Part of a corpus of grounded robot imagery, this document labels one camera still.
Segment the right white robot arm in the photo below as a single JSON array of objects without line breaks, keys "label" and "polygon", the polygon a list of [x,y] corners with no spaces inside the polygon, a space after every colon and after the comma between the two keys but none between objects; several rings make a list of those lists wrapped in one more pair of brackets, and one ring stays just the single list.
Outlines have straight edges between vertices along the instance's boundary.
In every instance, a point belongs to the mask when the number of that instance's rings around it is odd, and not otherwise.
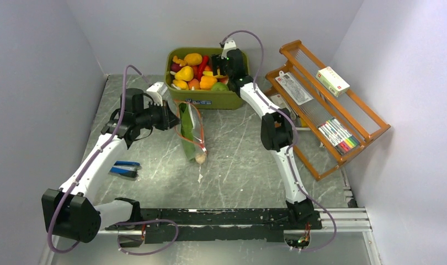
[{"label": "right white robot arm", "polygon": [[213,73],[228,76],[229,89],[252,107],[261,120],[260,140],[276,161],[285,188],[287,220],[291,227],[302,228],[310,218],[318,219],[318,212],[295,168],[294,128],[289,111],[271,102],[248,74],[240,49],[211,56]]}]

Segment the clear zip top bag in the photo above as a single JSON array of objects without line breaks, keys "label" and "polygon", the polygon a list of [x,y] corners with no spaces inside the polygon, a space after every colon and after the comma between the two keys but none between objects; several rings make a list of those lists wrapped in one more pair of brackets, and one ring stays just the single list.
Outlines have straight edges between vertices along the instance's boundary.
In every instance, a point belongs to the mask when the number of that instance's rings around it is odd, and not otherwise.
[{"label": "clear zip top bag", "polygon": [[202,165],[207,158],[205,134],[201,113],[190,102],[174,100],[180,124],[175,127],[188,161]]}]

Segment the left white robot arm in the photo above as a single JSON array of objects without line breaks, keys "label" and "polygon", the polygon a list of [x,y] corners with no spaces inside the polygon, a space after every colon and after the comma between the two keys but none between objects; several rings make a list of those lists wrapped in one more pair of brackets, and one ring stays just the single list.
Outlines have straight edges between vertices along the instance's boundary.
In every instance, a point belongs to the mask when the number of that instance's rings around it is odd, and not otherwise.
[{"label": "left white robot arm", "polygon": [[79,242],[92,241],[98,231],[122,223],[127,229],[142,223],[140,203],[116,198],[94,206],[92,200],[103,178],[118,162],[142,129],[168,130],[180,123],[166,100],[167,88],[157,82],[146,91],[126,89],[125,111],[115,109],[103,126],[95,147],[75,173],[58,189],[47,189],[41,203],[46,231]]}]

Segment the green leafy vegetable toy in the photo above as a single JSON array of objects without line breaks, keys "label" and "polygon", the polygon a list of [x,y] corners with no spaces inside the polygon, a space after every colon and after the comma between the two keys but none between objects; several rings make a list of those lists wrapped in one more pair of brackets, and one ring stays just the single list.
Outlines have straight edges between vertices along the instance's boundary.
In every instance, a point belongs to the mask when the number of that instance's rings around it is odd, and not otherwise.
[{"label": "green leafy vegetable toy", "polygon": [[191,105],[187,103],[179,103],[179,115],[181,119],[180,134],[184,137],[182,147],[187,160],[192,161],[196,155],[196,144],[194,143],[194,117]]}]

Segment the white garlic toy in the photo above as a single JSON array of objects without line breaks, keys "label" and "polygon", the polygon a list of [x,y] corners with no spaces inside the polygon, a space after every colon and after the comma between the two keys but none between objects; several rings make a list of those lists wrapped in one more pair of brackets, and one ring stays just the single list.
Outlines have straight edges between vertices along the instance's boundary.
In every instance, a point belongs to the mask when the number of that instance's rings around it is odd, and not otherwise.
[{"label": "white garlic toy", "polygon": [[197,155],[195,156],[195,161],[196,161],[196,163],[198,163],[199,165],[202,165],[202,164],[206,161],[206,157],[207,157],[206,153],[200,153],[200,154],[197,154]]}]

